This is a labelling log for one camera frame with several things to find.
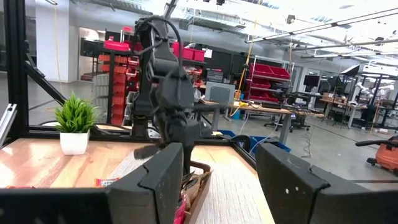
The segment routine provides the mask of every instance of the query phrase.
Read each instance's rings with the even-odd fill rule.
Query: red power tool
[[[361,141],[355,143],[356,146],[369,146],[372,144],[379,145],[376,158],[368,158],[366,162],[372,164],[380,164],[385,169],[392,170],[398,176],[398,136],[394,136],[388,140]]]

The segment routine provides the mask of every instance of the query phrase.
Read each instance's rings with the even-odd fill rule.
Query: green plant
[[[72,93],[61,110],[55,109],[55,118],[59,123],[56,128],[61,133],[87,133],[94,126],[95,107]]]

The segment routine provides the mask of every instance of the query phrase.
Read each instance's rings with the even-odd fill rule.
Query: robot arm
[[[179,58],[170,51],[167,41],[167,25],[175,32],[180,43]],[[134,37],[139,35],[144,50],[135,52],[140,56],[141,79],[140,79],[140,98],[134,102],[133,116],[134,131],[146,131],[147,120],[154,111],[155,120],[159,127],[159,134],[162,143],[160,148],[164,148],[171,142],[183,144],[183,173],[190,171],[190,158],[194,148],[195,140],[199,139],[203,133],[209,133],[209,127],[203,122],[188,119],[185,109],[192,109],[194,103],[194,89],[191,78],[185,73],[182,67],[182,40],[177,28],[167,19],[159,16],[150,16],[140,19],[136,24]],[[144,103],[150,102],[153,110],[142,107]],[[144,127],[137,128],[137,121],[143,121]],[[135,150],[136,158],[145,158],[155,154],[157,150],[143,148]]]
[[[379,91],[375,93],[375,88],[372,90],[369,90],[369,88],[366,88],[362,86],[362,84],[357,83],[355,84],[356,87],[361,89],[361,92],[365,94],[367,98],[372,98],[375,94],[377,97],[380,97],[380,99],[385,99],[387,94],[394,90],[394,85],[388,85],[388,86],[381,86],[379,87]]]
[[[369,91],[369,88],[362,86],[361,83],[357,83],[355,86],[361,89],[361,93],[363,93],[366,98],[370,99],[373,97],[373,94]]]

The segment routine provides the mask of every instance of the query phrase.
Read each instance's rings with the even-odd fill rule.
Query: white pot
[[[61,149],[65,155],[82,155],[86,152],[90,131],[87,133],[60,133]]]

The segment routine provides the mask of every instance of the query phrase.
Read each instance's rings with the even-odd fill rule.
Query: desk
[[[202,103],[206,105],[216,105],[218,103],[211,102],[211,101],[206,101],[206,100],[200,100]],[[238,108],[239,107],[239,102],[234,102],[234,104],[230,104],[230,107],[232,108]],[[288,116],[285,116],[284,123],[282,125],[282,129],[280,130],[280,136],[279,136],[279,142],[282,144],[286,144],[287,140],[287,135],[289,133],[289,127],[292,122],[292,117],[290,116],[292,114],[291,111],[288,111],[286,109],[274,109],[274,108],[263,108],[261,105],[252,105],[252,106],[241,106],[239,108],[240,110],[246,110],[246,111],[255,111],[255,112],[266,112],[266,113],[274,113],[274,114],[287,114]],[[218,130],[218,121],[220,120],[220,109],[215,109],[215,112],[213,114],[213,121],[211,122],[211,129],[213,131]]]
[[[92,187],[144,145],[90,141],[86,154],[64,156],[59,140],[18,139],[0,150],[0,187]],[[234,149],[197,146],[192,160],[213,170],[197,223],[274,223],[256,171]]]
[[[312,98],[315,98],[315,99],[316,98],[322,98],[322,95],[314,94],[314,93],[306,93],[306,92],[295,92],[295,93],[298,94],[296,96],[297,98],[303,99],[301,95],[303,95],[304,97],[307,98],[307,102],[305,103],[305,106],[308,107],[308,108],[313,108],[313,106],[315,105],[315,102],[313,102],[312,106],[310,106],[310,102],[312,101]]]
[[[354,120],[354,116],[355,116],[355,111],[357,110],[357,109],[366,109],[367,108],[367,106],[354,106],[354,105],[351,105],[351,104],[347,104],[346,105],[346,103],[342,103],[342,102],[337,102],[337,101],[334,101],[333,102],[333,100],[329,100],[329,99],[324,99],[324,98],[322,98],[322,99],[320,99],[321,101],[323,101],[323,102],[325,102],[325,103],[328,103],[328,105],[327,105],[327,107],[326,107],[326,111],[325,111],[325,117],[327,117],[328,115],[329,115],[329,111],[331,110],[331,104],[333,103],[333,104],[336,104],[336,105],[341,105],[341,106],[347,106],[347,107],[349,107],[350,108],[350,110],[351,110],[351,113],[350,113],[350,115],[349,115],[349,120],[348,120],[348,128],[351,128],[351,125],[353,124],[353,120]]]
[[[117,130],[117,131],[122,131],[123,129],[115,126],[110,126],[110,125],[105,125],[105,124],[97,124],[97,128],[103,129],[103,130]],[[123,126],[124,128],[131,129],[132,126]],[[213,135],[220,135],[223,134],[219,131],[213,131]]]

